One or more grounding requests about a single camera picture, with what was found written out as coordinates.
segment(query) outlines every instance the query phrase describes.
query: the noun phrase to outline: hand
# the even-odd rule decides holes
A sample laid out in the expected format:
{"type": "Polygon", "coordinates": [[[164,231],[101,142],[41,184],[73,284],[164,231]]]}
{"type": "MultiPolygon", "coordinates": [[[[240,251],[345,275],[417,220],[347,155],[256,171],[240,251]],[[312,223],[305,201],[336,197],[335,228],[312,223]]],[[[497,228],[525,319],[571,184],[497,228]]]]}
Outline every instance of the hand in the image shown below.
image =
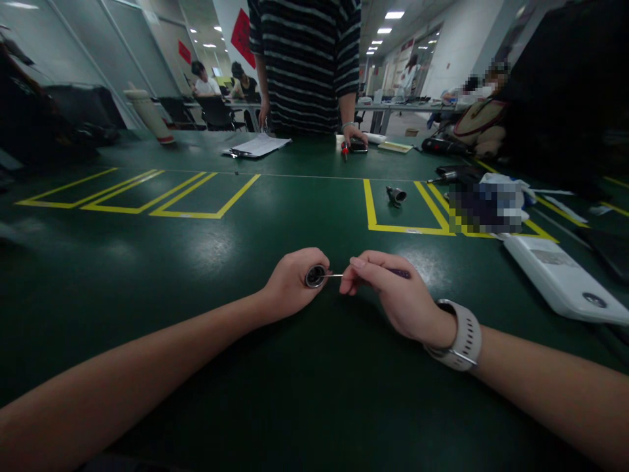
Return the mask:
{"type": "Polygon", "coordinates": [[[269,101],[269,96],[263,95],[262,103],[260,105],[260,115],[258,116],[260,129],[265,128],[267,126],[266,121],[267,121],[267,116],[270,111],[271,111],[271,102],[269,101]]]}
{"type": "Polygon", "coordinates": [[[294,315],[325,287],[326,282],[318,288],[310,288],[304,284],[308,270],[321,264],[330,268],[330,261],[318,248],[306,248],[285,255],[275,267],[266,286],[258,292],[268,310],[268,323],[294,315]]]}
{"type": "Polygon", "coordinates": [[[354,125],[346,126],[343,130],[343,134],[345,135],[345,142],[348,146],[351,144],[351,138],[361,139],[365,143],[365,146],[369,145],[369,140],[367,139],[367,136],[365,136],[365,134],[354,125]]]}
{"type": "Polygon", "coordinates": [[[389,321],[401,335],[432,347],[452,346],[457,335],[456,318],[432,301],[426,284],[406,259],[371,250],[351,258],[339,291],[353,296],[361,285],[378,293],[389,321]],[[408,271],[411,278],[387,268],[408,271]]]}

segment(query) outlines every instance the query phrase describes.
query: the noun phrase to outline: purple screwdriver handle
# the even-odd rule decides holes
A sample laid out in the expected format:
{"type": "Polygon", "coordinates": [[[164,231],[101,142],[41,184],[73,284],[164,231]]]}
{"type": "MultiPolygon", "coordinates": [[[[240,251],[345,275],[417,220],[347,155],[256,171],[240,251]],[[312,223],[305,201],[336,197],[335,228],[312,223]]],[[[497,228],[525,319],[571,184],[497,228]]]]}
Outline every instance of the purple screwdriver handle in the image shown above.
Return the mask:
{"type": "Polygon", "coordinates": [[[387,268],[387,270],[393,272],[395,275],[399,275],[400,277],[403,277],[405,279],[410,279],[411,278],[411,274],[409,271],[403,271],[400,269],[389,269],[387,268]]]}

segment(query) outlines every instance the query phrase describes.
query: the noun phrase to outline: smartphone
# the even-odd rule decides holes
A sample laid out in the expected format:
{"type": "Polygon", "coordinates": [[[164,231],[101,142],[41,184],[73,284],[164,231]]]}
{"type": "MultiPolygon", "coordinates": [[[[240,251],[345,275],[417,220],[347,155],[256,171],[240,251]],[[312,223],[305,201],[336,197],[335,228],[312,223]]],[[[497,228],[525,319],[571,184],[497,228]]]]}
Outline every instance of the smartphone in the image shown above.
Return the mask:
{"type": "Polygon", "coordinates": [[[363,140],[358,138],[351,138],[349,141],[349,151],[353,153],[365,153],[367,152],[367,145],[363,140]]]}

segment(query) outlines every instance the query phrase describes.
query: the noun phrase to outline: black and white striped shirt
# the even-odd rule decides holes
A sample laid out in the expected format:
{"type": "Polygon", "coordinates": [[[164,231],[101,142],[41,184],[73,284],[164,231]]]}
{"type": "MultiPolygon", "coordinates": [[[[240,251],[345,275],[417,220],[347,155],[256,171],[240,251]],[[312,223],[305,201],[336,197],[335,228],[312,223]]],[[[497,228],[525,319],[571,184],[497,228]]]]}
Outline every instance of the black and white striped shirt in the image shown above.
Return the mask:
{"type": "Polygon", "coordinates": [[[334,133],[358,91],[360,0],[248,0],[250,49],[264,56],[276,130],[334,133]]]}

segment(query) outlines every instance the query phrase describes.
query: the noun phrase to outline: green workbench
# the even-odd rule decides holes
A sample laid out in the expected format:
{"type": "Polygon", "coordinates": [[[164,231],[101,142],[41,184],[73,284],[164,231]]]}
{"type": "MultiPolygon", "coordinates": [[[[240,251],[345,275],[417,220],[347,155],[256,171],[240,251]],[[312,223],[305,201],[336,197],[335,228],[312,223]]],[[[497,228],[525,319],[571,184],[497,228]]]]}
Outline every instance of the green workbench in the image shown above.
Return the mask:
{"type": "MultiPolygon", "coordinates": [[[[444,229],[448,213],[435,191],[447,188],[414,181],[457,158],[371,146],[343,163],[331,137],[234,160],[219,150],[252,135],[175,136],[166,147],[125,132],[101,157],[0,196],[0,404],[259,290],[285,253],[308,246],[321,248],[334,271],[366,249],[400,254],[435,298],[471,308],[481,323],[627,373],[627,348],[608,328],[555,315],[500,241],[444,229]],[[407,191],[401,210],[388,206],[387,185],[407,191]]],[[[600,221],[609,218],[626,227],[622,214],[600,221]]],[[[588,249],[539,215],[532,220],[629,305],[588,249]]],[[[230,347],[110,452],[193,471],[593,467],[472,376],[396,334],[372,293],[348,298],[337,288],[330,281],[303,312],[230,347]]]]}

